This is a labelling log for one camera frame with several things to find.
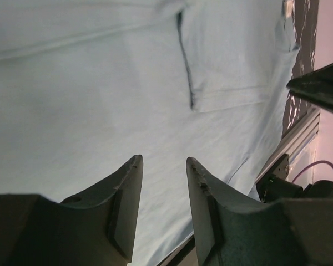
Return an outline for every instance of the cable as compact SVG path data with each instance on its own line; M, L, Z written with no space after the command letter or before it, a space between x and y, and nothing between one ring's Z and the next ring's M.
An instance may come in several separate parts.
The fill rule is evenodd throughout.
M310 169L311 167L314 167L315 165L319 165L321 163L324 163L326 165L329 165L330 167L332 167L333 169L333 163L329 162L329 161L316 161L313 162L311 164L309 164L308 166L306 166L301 172L299 172L299 174L291 181L291 183L294 183L305 171L307 171L308 169Z

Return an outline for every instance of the wall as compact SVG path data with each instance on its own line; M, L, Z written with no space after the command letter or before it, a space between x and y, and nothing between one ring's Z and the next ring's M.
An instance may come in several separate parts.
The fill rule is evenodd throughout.
M333 0L320 0L315 69L330 63L333 63ZM333 162L333 115L326 111L321 111L316 160ZM323 179L333 181L333 171L326 165L315 166L314 181Z

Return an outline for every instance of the white tag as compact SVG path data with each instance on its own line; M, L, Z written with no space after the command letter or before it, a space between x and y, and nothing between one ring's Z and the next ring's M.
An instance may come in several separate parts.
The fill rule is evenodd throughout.
M294 0L285 0L284 2L284 15L285 18L292 17L292 5L294 4Z

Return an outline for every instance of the pink wall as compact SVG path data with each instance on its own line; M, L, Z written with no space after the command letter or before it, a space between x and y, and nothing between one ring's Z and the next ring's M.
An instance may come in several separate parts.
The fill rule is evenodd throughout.
M330 63L333 63L333 0L320 0L315 69ZM321 111L316 152L318 160L333 162L333 115L326 111ZM315 166L314 181L323 179L333 181L333 171L326 165Z

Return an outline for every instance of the black pointed object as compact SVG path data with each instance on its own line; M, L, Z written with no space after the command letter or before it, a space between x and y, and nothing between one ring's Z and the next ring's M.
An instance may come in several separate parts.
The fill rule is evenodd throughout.
M0 195L0 265L127 265L142 175L138 155L62 203Z
M266 204L186 163L199 265L333 265L333 199Z
M333 113L333 64L287 84L290 94Z

